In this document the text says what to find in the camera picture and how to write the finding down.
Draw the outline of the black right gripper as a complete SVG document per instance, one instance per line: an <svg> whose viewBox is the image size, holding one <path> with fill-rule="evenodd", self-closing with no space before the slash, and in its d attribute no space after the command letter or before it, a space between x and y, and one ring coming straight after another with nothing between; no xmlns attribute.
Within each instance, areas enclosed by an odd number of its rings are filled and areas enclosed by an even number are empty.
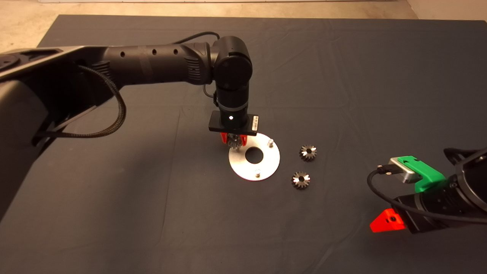
<svg viewBox="0 0 487 274"><path fill-rule="evenodd" d="M458 181L453 178L420 193L398 196L395 201L430 213L473 217L473 207L459 194ZM397 206L383 210L370 223L370 229L374 233L400 231L407 227L412 234L417 234L462 226L466 226L466 223L436 220L400 209Z"/></svg>

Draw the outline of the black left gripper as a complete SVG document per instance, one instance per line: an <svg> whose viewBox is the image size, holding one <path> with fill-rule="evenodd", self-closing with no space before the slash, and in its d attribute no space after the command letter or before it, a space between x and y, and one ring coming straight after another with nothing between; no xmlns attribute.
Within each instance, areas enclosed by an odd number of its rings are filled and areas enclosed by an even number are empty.
<svg viewBox="0 0 487 274"><path fill-rule="evenodd" d="M220 132L224 144L228 143L228 134L241 135L241 144L246 146L248 135L257 135L255 120L259 118L248 113L249 91L215 91L213 102L218 109L212 112L208 129Z"/></svg>

